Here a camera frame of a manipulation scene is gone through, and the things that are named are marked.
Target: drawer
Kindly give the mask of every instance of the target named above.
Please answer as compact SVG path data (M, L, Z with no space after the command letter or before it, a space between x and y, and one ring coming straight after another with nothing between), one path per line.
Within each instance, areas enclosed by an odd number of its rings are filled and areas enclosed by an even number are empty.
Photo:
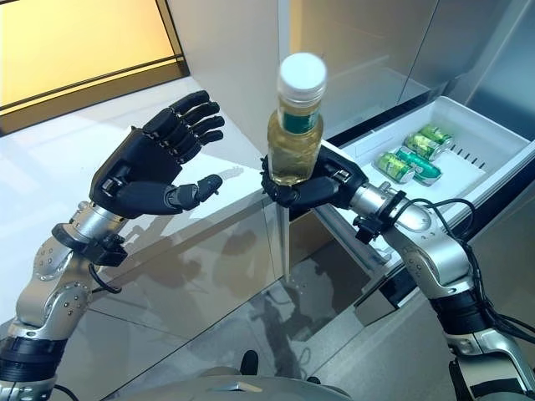
M401 185L373 167L375 158L381 152L396 151L407 135L426 124L440 127L455 140L455 145L433 162L443 173L435 184L423 186L412 180ZM409 199L422 197L437 202L461 197L476 207L535 158L535 142L525 140L446 97L440 97L379 129L371 130L366 136L341 146L341 150L356 161L376 186L388 181L395 189L406 192ZM442 206L441 211L452 225L469 213L468 207L462 204ZM363 246L354 239L354 212L332 206L322 206L315 212L346 251L371 276L383 275L399 265L399 255L382 237L372 241L370 246Z

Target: refrigerator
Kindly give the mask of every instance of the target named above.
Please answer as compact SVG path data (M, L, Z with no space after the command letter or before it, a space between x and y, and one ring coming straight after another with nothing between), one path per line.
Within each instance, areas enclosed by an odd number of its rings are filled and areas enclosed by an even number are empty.
M290 0L279 2L279 15L284 10L288 53L320 54L329 69L324 138L355 160L372 184L389 182L408 198L472 202L474 236L533 182L531 0ZM374 167L379 154L399 149L426 124L455 141L436 160L443 176L435 184L401 185ZM466 224L467 207L441 210L451 225ZM355 302L364 325L417 293L381 237L369 245L355 240L352 211L320 206L313 213L369 275Z

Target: yellow light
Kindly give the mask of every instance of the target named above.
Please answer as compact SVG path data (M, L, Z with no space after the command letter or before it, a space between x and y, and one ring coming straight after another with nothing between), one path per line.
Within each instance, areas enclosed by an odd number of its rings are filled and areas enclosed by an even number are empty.
M19 0L0 24L0 104L173 54L155 0Z

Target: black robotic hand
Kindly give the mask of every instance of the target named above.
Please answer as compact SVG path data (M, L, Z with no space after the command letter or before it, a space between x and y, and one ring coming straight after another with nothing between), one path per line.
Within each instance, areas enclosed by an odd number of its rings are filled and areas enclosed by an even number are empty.
M309 209L330 203L349 209L357 189L368 182L362 170L351 160L322 145L309 180L292 186L277 185L269 178L268 158L262 159L262 187L284 207Z
M132 127L95 173L89 198L129 219L173 215L198 206L217 192L221 177L209 175L196 185L171 183L203 145L223 138L216 130L225 124L214 115L218 111L219 105L202 90L163 109L142 129Z

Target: yellow liquid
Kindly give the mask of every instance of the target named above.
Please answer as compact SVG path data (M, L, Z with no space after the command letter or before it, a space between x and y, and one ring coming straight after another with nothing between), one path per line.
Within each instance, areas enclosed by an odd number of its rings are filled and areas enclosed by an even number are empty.
M310 131L292 134L281 127L275 110L267 125L270 178L279 185L295 185L308 180L318 158L323 131L324 121L319 115Z

